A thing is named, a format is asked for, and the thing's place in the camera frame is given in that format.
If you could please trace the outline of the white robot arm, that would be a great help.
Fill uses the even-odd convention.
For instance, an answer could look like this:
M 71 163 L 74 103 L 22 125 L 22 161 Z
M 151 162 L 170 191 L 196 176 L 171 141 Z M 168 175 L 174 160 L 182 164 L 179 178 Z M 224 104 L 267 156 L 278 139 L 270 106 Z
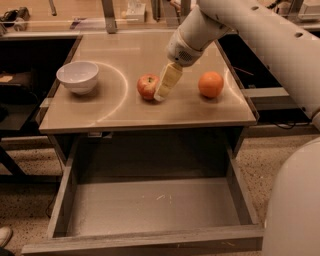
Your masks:
M 209 44 L 233 29 L 320 125 L 320 40 L 256 0 L 197 0 L 172 35 L 155 99 L 164 100 Z M 293 153 L 269 199 L 262 256 L 320 256 L 320 139 Z

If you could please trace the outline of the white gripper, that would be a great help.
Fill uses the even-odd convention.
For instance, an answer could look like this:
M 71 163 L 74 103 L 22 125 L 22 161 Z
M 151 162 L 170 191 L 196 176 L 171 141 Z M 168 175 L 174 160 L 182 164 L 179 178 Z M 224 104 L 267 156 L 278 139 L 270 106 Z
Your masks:
M 167 57 L 172 62 L 168 63 L 161 72 L 160 81 L 154 93 L 154 99 L 159 102 L 164 101 L 171 89 L 180 80 L 183 74 L 182 67 L 192 66 L 202 54 L 202 51 L 194 50 L 188 46 L 180 31 L 176 30 L 167 45 Z

